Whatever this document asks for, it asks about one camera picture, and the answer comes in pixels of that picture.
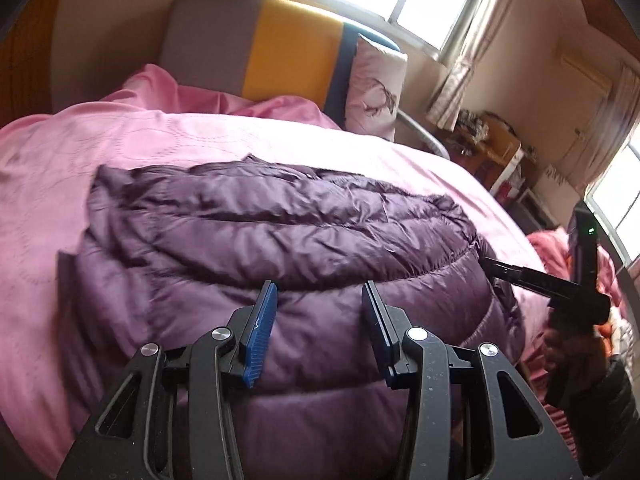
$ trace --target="pillow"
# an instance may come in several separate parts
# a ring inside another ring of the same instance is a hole
[[[347,131],[394,140],[406,61],[406,54],[358,35],[344,110]]]

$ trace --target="metal bolt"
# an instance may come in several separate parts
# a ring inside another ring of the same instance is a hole
[[[424,341],[429,337],[429,332],[419,326],[411,327],[406,333],[414,341]]]
[[[142,347],[140,353],[145,357],[155,355],[158,353],[158,345],[156,343],[147,343]]]
[[[494,357],[498,355],[498,347],[492,343],[484,343],[480,346],[480,351],[487,357]]]
[[[221,326],[220,328],[217,328],[213,332],[211,332],[211,337],[216,341],[224,341],[225,339],[229,339],[231,337],[231,330],[229,330],[226,326]]]

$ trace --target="multicolored headboard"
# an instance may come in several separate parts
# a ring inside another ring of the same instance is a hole
[[[358,35],[389,38],[288,0],[175,0],[160,65],[178,83],[252,101],[297,95],[341,128]]]

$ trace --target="jacket sleeve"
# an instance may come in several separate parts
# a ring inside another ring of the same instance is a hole
[[[572,398],[565,413],[582,472],[593,476],[603,471],[638,423],[636,401],[622,362],[611,359],[603,380]]]

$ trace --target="red cloth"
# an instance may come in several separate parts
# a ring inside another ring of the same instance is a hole
[[[542,260],[548,274],[556,278],[568,280],[571,274],[569,256],[569,236],[563,228],[555,231],[539,231],[527,236],[527,239],[536,250]],[[616,279],[615,266],[611,257],[602,248],[598,247],[598,290],[611,298],[611,303],[620,308],[623,317],[626,317],[626,306]],[[607,335],[607,325],[602,327],[600,333]],[[569,449],[575,456],[574,437],[571,434],[566,415],[562,410],[549,406],[545,402],[547,373],[545,370],[545,358],[543,356],[543,332],[540,332],[533,341],[533,345],[527,351],[522,361],[530,372],[530,382],[538,400],[545,407],[546,412],[553,420],[556,428],[564,438]]]

